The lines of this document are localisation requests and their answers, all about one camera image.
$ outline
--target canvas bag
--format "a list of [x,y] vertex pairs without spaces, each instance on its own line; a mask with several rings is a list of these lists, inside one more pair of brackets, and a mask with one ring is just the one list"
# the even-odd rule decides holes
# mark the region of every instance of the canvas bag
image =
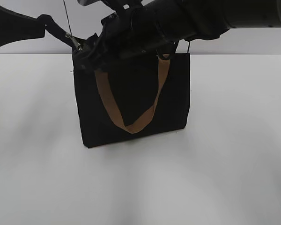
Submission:
[[[48,15],[46,29],[72,47]],[[150,52],[105,71],[74,65],[74,87],[81,136],[88,148],[183,129],[190,107],[190,55]]]

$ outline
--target bag handle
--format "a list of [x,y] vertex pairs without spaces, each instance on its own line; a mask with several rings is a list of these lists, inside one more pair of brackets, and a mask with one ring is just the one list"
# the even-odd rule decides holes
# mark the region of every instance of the bag handle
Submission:
[[130,134],[136,134],[142,131],[153,119],[157,103],[163,85],[168,77],[170,60],[162,60],[158,57],[158,92],[154,104],[147,109],[133,124],[129,126],[124,125],[123,117],[118,108],[116,100],[112,94],[111,87],[108,80],[108,73],[101,70],[95,71],[96,83],[103,105],[111,119],[111,121],[119,128],[127,131]]

